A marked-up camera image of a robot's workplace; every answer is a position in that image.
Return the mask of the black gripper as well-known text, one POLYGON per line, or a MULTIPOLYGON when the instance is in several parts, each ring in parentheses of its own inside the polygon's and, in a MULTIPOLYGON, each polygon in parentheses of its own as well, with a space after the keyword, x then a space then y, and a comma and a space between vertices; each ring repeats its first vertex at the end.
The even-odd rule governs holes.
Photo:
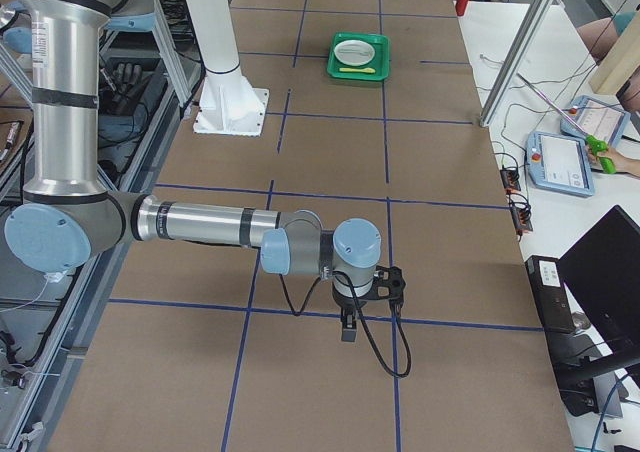
POLYGON ((354 343, 357 337, 358 313, 353 302, 343 304, 340 307, 341 340, 354 343))

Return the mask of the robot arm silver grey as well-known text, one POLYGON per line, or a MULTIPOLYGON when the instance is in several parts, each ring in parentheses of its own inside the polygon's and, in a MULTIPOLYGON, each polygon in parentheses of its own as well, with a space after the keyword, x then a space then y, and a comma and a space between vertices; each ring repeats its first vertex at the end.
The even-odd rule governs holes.
POLYGON ((342 337, 353 340, 381 284, 381 238, 371 222, 355 218, 326 231, 308 211, 163 202, 99 182, 99 37, 108 27, 150 30, 155 0, 19 1, 32 27, 35 174, 4 226, 14 255, 57 272, 131 240, 254 248, 268 273, 331 280, 342 337))

